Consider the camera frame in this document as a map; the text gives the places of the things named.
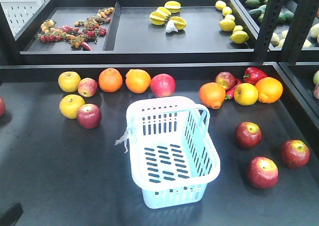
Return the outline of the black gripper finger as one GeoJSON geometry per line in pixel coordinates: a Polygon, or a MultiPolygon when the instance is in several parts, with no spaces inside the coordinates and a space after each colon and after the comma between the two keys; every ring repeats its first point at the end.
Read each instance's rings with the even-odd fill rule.
{"type": "Polygon", "coordinates": [[[0,226],[14,226],[23,215],[21,203],[13,203],[0,211],[0,226]]]}

